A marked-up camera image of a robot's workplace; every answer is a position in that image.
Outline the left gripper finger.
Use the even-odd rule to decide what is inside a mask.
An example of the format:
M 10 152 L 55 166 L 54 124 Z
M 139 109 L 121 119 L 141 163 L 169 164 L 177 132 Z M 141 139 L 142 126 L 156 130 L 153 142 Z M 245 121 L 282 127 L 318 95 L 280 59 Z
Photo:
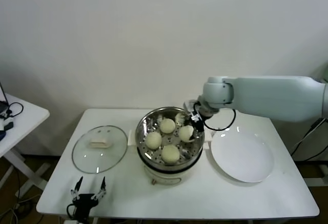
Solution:
M 80 186 L 81 186 L 82 181 L 83 181 L 83 177 L 81 176 L 80 179 L 79 179 L 79 181 L 76 183 L 74 189 L 72 189 L 70 191 L 73 200 L 77 200 L 78 199 L 78 192 L 80 190 Z
M 100 190 L 97 194 L 94 195 L 94 200 L 101 200 L 106 195 L 106 177 L 104 176 L 101 182 Z

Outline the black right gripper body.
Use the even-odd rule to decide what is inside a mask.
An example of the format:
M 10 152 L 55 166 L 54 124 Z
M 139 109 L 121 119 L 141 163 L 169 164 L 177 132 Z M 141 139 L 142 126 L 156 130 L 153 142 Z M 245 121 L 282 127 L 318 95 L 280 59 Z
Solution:
M 203 132 L 204 131 L 203 121 L 202 121 L 202 119 L 199 115 L 192 115 L 191 116 L 191 124 L 192 124 L 192 127 L 197 132 Z

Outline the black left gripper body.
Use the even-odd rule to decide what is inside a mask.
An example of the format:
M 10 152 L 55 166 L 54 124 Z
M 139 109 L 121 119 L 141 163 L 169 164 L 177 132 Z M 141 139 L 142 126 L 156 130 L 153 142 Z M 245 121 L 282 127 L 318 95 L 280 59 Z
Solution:
M 88 219 L 91 209 L 99 204 L 99 200 L 94 194 L 80 194 L 77 199 L 73 200 L 72 204 L 75 207 L 74 219 Z

